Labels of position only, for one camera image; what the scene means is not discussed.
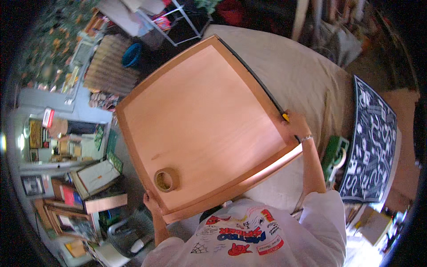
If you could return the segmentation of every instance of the white t-shirt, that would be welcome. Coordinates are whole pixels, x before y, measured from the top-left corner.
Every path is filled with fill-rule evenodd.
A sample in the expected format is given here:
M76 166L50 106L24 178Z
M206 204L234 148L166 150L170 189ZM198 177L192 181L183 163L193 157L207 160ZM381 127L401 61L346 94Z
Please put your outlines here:
M143 266L342 266L344 205L337 191L313 192L298 222L281 210L239 200L202 221L184 243L161 242Z

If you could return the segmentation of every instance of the wrist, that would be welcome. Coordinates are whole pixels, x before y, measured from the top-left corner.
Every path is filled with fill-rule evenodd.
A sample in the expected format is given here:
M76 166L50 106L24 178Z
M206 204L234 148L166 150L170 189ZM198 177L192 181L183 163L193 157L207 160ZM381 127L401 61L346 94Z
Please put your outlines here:
M158 211L151 212L151 216L153 217L153 219L162 219L163 220L163 216Z
M305 131L305 132L301 132L300 134L297 134L296 136L298 136L301 139L301 138L304 138L304 137L307 137L307 136L310 136L310 135L312 135L311 131L308 130L308 131Z

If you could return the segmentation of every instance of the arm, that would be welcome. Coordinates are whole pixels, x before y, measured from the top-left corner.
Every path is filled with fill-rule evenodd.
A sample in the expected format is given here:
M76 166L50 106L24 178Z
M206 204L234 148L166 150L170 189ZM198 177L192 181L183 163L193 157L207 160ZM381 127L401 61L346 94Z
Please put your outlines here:
M301 114L287 110L290 123L287 127L290 133L303 138L311 135L310 128ZM323 177L322 166L317 155L316 145L313 138L302 142L302 153L304 158L303 193L308 195L311 192L326 193L325 179Z
M161 242L170 237L166 229L166 222L163 220L159 204L150 190L147 190L147 193L144 194L144 204L151 211L153 216L154 241L157 247Z

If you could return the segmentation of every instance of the black and white patterned rug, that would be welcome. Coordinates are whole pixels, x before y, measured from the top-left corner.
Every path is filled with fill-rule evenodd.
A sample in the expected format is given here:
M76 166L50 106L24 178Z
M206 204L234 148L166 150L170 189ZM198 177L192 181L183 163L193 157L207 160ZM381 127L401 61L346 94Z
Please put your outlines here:
M356 75L354 90L354 136L339 194L344 201L380 202L395 155L396 114Z

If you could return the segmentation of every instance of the packing tape roll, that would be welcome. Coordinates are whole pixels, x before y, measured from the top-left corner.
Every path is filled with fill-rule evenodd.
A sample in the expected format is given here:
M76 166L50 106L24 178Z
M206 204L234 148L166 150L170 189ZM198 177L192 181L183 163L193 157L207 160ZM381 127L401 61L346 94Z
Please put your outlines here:
M154 174L154 184L158 190L168 193L179 189L179 177L172 168L164 168Z

